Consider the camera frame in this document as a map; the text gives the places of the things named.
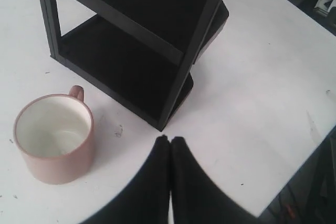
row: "mug rim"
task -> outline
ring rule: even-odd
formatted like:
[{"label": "mug rim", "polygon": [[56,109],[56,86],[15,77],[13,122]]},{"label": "mug rim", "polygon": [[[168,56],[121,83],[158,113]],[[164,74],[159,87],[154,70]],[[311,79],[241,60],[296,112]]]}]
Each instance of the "mug rim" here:
[{"label": "mug rim", "polygon": [[[54,157],[38,157],[38,156],[32,155],[31,153],[27,152],[20,145],[19,141],[17,140],[17,136],[16,136],[17,123],[18,123],[20,117],[22,116],[22,114],[27,110],[27,108],[29,108],[30,106],[32,106],[34,103],[36,103],[36,102],[38,102],[38,101],[40,101],[42,99],[49,98],[49,97],[67,97],[67,98],[71,98],[71,99],[75,100],[76,102],[79,102],[89,112],[91,125],[90,125],[90,130],[89,130],[89,133],[88,133],[87,137],[84,139],[84,141],[77,148],[75,148],[71,152],[69,152],[67,154],[62,154],[62,155],[59,155],[59,156],[54,156]],[[32,158],[35,158],[35,159],[43,159],[43,160],[61,159],[61,158],[65,158],[67,156],[72,155],[74,152],[78,151],[83,145],[85,145],[89,141],[89,139],[90,139],[90,137],[91,137],[91,135],[93,133],[93,115],[92,115],[92,112],[91,112],[90,108],[84,102],[78,100],[77,98],[75,98],[75,97],[73,97],[71,95],[68,95],[68,94],[48,94],[48,95],[44,95],[42,97],[39,97],[39,98],[33,100],[32,102],[30,102],[26,106],[24,106],[23,109],[21,109],[21,111],[19,112],[19,114],[17,115],[17,117],[15,119],[13,131],[14,131],[13,132],[13,136],[14,136],[14,142],[15,142],[15,144],[18,146],[18,148],[20,149],[21,152],[25,153],[29,157],[32,157]]]}]

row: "black shelving unit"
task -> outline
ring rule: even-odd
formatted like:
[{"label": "black shelving unit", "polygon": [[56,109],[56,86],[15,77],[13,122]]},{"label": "black shelving unit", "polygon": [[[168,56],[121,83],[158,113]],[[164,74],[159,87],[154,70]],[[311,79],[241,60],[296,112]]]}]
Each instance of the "black shelving unit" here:
[{"label": "black shelving unit", "polygon": [[228,18],[222,0],[77,1],[96,15],[61,36],[56,0],[40,0],[51,56],[163,130]]}]

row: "ceramic mug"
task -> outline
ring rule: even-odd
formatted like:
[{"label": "ceramic mug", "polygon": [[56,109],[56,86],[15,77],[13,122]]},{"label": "ceramic mug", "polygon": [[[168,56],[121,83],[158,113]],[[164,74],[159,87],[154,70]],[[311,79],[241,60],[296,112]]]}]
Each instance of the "ceramic mug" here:
[{"label": "ceramic mug", "polygon": [[84,89],[51,94],[25,106],[16,118],[14,140],[32,175],[64,184],[85,174],[94,157],[93,116]]}]

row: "shelf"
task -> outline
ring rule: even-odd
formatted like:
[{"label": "shelf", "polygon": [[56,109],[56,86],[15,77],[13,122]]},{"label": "shelf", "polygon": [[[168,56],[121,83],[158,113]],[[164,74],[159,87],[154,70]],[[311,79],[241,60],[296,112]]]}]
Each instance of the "shelf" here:
[{"label": "shelf", "polygon": [[[98,15],[62,36],[59,54],[62,64],[156,126],[176,65]],[[174,110],[192,86],[189,74]]]},{"label": "shelf", "polygon": [[[136,37],[154,51],[165,55],[175,64],[179,63],[186,52],[206,2],[206,0],[99,0],[101,2],[98,5],[96,4],[97,0],[78,1],[92,8],[93,11],[110,22],[117,20],[112,23],[132,34],[133,37]],[[108,6],[122,13],[123,16],[113,13],[113,10],[108,9]],[[113,15],[106,14],[104,16],[104,10],[106,10],[106,13],[113,13]],[[218,31],[227,16],[227,9],[221,2],[203,46]]]}]

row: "white table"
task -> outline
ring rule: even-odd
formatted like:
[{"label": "white table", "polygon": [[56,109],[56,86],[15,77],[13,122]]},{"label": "white table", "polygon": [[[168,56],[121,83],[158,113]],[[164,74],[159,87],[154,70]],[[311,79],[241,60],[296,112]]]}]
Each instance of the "white table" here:
[{"label": "white table", "polygon": [[[63,33],[92,15],[58,1]],[[286,0],[225,4],[229,20],[163,133],[184,136],[210,178],[258,216],[336,124],[336,38]],[[49,57],[39,0],[0,0],[0,49],[0,223],[78,223],[123,189],[161,133]],[[45,185],[10,141],[13,122],[73,84],[94,113],[97,158],[86,176]]]}]

